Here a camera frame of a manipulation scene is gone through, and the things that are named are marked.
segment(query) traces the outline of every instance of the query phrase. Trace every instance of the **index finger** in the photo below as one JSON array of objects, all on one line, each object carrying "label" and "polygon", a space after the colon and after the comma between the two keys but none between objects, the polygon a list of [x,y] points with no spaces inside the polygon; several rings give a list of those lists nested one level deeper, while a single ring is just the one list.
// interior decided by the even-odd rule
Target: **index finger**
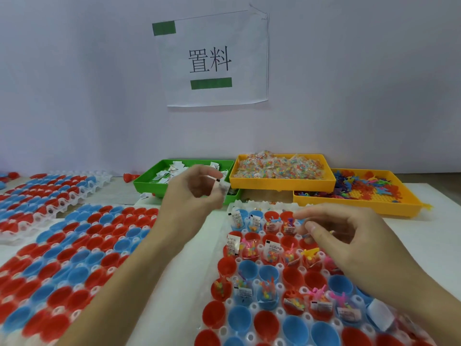
[{"label": "index finger", "polygon": [[303,209],[293,213],[295,219],[320,217],[330,219],[331,221],[354,222],[357,218],[357,208],[353,206],[322,203],[317,205],[306,206]]},{"label": "index finger", "polygon": [[177,177],[189,180],[197,176],[211,176],[215,179],[221,179],[223,174],[211,166],[193,165]]}]

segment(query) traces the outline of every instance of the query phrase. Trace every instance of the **chinese character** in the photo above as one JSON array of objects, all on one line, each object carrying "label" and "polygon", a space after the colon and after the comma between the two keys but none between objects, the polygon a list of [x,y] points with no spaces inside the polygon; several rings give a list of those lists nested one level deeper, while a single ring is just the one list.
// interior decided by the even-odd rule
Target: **chinese character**
[{"label": "chinese character", "polygon": [[194,66],[194,70],[190,71],[190,73],[210,71],[210,69],[205,69],[205,57],[208,57],[205,54],[205,49],[189,51],[189,57],[189,59],[192,59],[192,64]]},{"label": "chinese character", "polygon": [[[227,60],[227,46],[225,47],[225,51],[219,50],[219,49],[218,49],[218,51],[216,51],[216,47],[213,47],[213,49],[214,49],[213,51],[210,50],[210,52],[211,52],[210,57],[213,58],[213,64],[211,64],[211,67],[213,68],[213,66],[214,66],[215,71],[218,71],[218,65],[226,64],[226,71],[228,71],[229,70],[228,63],[232,62],[232,61],[230,59]],[[220,56],[219,52],[222,52],[222,54],[225,55],[226,58],[224,59],[223,56]]]}]

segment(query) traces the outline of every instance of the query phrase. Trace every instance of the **person's right hand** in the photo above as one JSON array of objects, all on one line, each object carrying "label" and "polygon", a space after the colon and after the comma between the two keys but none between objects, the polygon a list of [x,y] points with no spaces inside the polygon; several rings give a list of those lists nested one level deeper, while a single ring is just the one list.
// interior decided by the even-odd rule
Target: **person's right hand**
[{"label": "person's right hand", "polygon": [[402,310],[420,303],[418,291],[429,277],[372,209],[323,203],[293,217],[307,219],[299,234],[311,234],[361,290]]}]

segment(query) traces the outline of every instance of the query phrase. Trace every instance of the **green tray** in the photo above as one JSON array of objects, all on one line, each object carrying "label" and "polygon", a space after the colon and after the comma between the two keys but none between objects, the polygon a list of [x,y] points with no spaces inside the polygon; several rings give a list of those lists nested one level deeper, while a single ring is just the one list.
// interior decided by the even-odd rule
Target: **green tray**
[{"label": "green tray", "polygon": [[[231,174],[235,162],[234,160],[163,159],[133,181],[136,190],[139,193],[154,193],[156,197],[163,198],[165,196],[168,185],[150,182],[154,179],[155,176],[157,176],[159,171],[168,169],[170,165],[173,164],[173,161],[181,161],[187,167],[191,167],[195,164],[210,165],[210,163],[213,161],[218,163],[222,170],[229,170],[226,178],[224,179],[227,182],[229,181],[229,175]],[[241,196],[242,190],[239,189],[236,195],[227,195],[224,200],[224,204],[230,204],[240,199]]]}]

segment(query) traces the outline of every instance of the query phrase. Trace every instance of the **wall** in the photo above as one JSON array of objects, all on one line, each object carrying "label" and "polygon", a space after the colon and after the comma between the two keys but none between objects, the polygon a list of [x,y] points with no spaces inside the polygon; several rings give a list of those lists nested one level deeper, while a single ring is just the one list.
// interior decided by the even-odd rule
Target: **wall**
[{"label": "wall", "polygon": [[[165,106],[151,23],[269,13],[269,100]],[[0,169],[324,153],[461,171],[461,0],[1,0]]]}]

